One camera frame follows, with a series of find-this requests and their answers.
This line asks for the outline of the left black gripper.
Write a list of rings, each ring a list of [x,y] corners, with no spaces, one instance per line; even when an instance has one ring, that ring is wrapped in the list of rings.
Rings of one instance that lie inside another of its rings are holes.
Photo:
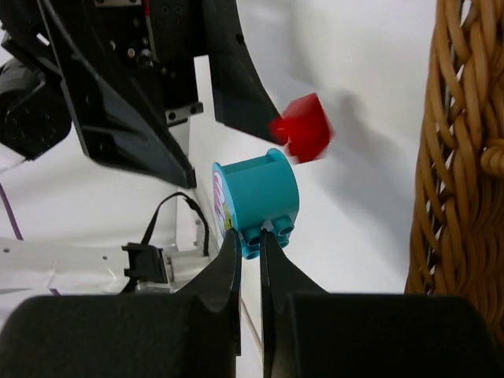
[[[246,47],[235,0],[3,1],[1,28],[2,47],[30,69],[50,78],[61,72],[83,152],[99,165],[196,187],[166,118],[175,126],[202,113],[194,59],[207,51],[215,120],[275,141],[269,124],[279,113]],[[151,83],[161,87],[166,118],[122,65],[156,70]]]

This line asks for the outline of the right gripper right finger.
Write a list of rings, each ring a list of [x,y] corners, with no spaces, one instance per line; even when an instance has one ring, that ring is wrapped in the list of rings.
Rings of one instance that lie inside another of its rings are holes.
[[[463,298],[331,294],[260,242],[267,377],[500,377],[503,359]]]

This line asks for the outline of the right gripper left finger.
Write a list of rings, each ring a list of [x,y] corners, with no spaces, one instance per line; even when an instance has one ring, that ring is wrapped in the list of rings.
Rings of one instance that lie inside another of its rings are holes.
[[[233,377],[241,353],[236,231],[173,294],[39,296],[1,333],[4,377]]]

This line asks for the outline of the blue fish lego assembly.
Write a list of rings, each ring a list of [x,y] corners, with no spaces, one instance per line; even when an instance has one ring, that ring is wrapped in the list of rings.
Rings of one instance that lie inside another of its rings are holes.
[[[289,244],[299,211],[299,192],[288,159],[275,148],[230,165],[213,164],[213,206],[220,232],[239,233],[242,256],[260,254],[261,231]]]

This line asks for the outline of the small red lego cube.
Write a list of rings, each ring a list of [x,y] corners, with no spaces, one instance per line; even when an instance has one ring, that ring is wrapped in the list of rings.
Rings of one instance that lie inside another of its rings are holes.
[[[275,141],[299,164],[317,160],[334,136],[332,125],[316,93],[292,101],[270,124]]]

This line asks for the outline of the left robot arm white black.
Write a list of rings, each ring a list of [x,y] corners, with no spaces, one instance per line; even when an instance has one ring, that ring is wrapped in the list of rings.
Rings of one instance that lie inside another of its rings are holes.
[[[1,4],[1,290],[182,287],[217,253],[192,121],[272,142],[235,1]]]

